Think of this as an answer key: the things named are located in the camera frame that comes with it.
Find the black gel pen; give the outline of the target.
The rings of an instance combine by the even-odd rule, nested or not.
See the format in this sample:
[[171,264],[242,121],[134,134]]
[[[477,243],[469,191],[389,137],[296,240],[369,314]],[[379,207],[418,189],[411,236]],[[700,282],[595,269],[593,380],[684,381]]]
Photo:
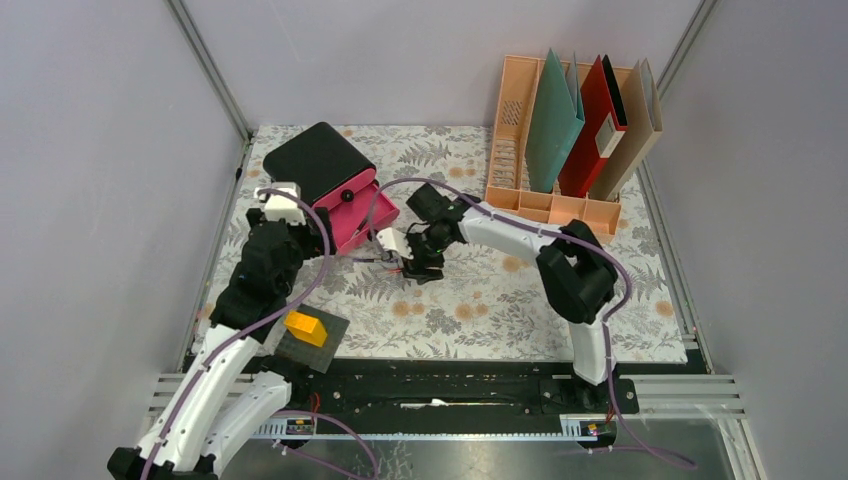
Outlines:
[[353,233],[353,239],[362,239],[363,241],[370,241],[372,239],[372,231],[373,231],[373,221],[372,215],[366,214],[362,219],[358,227]]

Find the black pink drawer box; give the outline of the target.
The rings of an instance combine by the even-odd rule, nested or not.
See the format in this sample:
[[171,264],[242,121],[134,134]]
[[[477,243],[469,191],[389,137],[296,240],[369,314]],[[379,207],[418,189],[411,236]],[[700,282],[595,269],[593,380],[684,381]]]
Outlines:
[[373,225],[382,230],[399,216],[398,207],[378,193],[377,167],[341,133],[319,122],[268,153],[263,169],[273,182],[295,182],[313,209],[326,208],[335,247],[347,254],[365,241],[353,233],[375,206]]

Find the teal folder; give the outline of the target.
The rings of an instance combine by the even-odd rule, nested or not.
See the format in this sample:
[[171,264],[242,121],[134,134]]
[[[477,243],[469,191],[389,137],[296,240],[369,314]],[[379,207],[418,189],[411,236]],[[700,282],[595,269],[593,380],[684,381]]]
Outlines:
[[525,160],[530,188],[550,193],[585,123],[579,76],[550,49],[537,84]]

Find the red folder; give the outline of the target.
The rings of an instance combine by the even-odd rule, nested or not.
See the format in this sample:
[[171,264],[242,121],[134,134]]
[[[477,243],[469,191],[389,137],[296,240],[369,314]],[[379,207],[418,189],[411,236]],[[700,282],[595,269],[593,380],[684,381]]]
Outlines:
[[628,129],[615,70],[598,56],[581,84],[585,123],[558,177],[565,196],[585,197]]

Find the beige folder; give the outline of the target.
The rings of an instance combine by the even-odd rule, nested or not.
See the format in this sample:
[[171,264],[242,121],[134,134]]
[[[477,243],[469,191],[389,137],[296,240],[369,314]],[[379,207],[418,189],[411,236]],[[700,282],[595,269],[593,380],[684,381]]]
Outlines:
[[659,93],[647,58],[630,70],[620,92],[628,129],[589,189],[595,200],[615,200],[663,133]]

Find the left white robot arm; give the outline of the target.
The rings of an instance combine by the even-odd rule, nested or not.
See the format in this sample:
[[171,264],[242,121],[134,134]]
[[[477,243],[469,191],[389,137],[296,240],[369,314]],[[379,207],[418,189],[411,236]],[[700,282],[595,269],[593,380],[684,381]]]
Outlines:
[[223,405],[274,323],[302,302],[288,297],[303,263],[336,252],[324,208],[251,208],[247,218],[241,258],[218,296],[200,352],[138,444],[112,453],[113,478],[218,479],[275,411],[296,411],[309,401],[304,378],[263,371],[232,405]]

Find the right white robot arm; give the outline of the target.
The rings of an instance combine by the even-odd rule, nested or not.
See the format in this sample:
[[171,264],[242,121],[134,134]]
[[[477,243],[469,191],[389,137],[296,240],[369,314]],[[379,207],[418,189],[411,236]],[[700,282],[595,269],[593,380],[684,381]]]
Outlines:
[[426,284],[443,278],[444,252],[455,243],[476,244],[517,257],[536,267],[550,307],[568,324],[573,343],[575,402],[597,412],[613,398],[607,379],[614,361],[607,358],[598,313],[612,300],[618,272],[600,254],[588,225],[573,220],[564,227],[499,211],[476,197],[453,200],[431,185],[406,201],[424,224],[405,234],[409,254],[402,258],[405,278]]

